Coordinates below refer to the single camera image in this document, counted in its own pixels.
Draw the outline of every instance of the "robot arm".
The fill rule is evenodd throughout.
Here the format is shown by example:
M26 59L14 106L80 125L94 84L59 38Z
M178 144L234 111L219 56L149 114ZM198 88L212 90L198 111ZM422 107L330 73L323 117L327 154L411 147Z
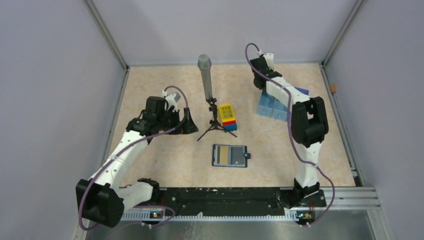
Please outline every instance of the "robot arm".
M140 179L130 187L119 188L134 160L152 138L160 131L165 131L169 135L199 131L191 119L188 107L184 108L184 119L180 121L178 93L168 95L163 92L162 95L164 97L150 96L147 99L146 109L141 112L142 115L128 123L116 149L103 166L90 177L91 180L94 179L94 183L88 190L82 206L83 218L108 227L116 226L126 210L151 199L154 188L152 185L159 186L155 181ZM91 180L81 179L76 185L78 208Z
M250 63L256 70L274 81L264 79L252 70L254 85L275 97L291 110L291 115L287 115L287 120L291 120L291 135L295 140L294 144L300 158L315 165L318 164L321 144L324 135L329 131L324 100L321 97L309 97L303 94L288 83L279 72L274 71L273 53L262 54L259 52L259 57L250 60ZM283 90L283 87L291 94L290 102L289 94ZM309 163L300 162L294 179L297 200L313 195L319 189L317 169Z

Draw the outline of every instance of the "beige table surface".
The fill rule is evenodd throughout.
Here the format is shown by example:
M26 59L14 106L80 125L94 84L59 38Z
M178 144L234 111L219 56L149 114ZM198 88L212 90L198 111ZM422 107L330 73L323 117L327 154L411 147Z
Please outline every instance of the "beige table surface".
M275 70L294 85L325 101L329 133L319 153L319 166L336 186L354 186L348 158L333 109L317 63L276 64ZM247 64L213 65L213 97L218 105L232 104L238 136L208 132L212 113L205 101L201 74L196 65L132 67L114 131L111 152L118 145L128 122L145 108L149 96L161 96L168 85L180 87L188 98L199 132L154 138L134 161L122 185L140 178L158 181L161 187L289 187L299 167L290 145L287 124L256 114L261 91L253 85ZM246 145L251 153L247 168L212 166L212 145ZM322 186L330 183L320 177Z

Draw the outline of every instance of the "gray microphone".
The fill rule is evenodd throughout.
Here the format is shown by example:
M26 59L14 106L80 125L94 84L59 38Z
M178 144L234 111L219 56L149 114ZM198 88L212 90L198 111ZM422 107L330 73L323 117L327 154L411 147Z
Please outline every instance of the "gray microphone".
M197 60L197 66L201 73L201 80L203 82L204 97L207 100L214 98L212 96L212 82L211 82L211 58L208 55L202 54Z

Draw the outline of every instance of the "black tripod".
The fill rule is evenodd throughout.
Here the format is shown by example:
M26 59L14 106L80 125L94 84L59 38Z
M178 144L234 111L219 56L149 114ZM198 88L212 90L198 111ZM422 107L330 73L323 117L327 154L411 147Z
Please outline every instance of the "black tripod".
M230 133L231 135L233 135L234 137L237 138L237 136L234 133L230 132L228 129L226 129L224 126L222 126L221 123L218 121L218 106L215 104L217 102L217 99L216 98L207 99L206 102L210 106L209 112L213 113L213 120L209 121L211 126L198 138L197 141L199 141L201 138L203 138L203 136L207 132L212 131L212 130L221 130L221 131L224 131L224 132L228 132L228 133Z

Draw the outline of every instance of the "white wall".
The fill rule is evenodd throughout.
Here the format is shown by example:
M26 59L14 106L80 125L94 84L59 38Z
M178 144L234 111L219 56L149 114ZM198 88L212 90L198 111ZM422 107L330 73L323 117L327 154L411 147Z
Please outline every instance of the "white wall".
M329 74L395 239L423 239L424 1L367 1Z
M247 43L277 62L321 61L356 0L94 0L129 65L244 63Z
M0 239L70 239L123 71L82 0L0 3Z

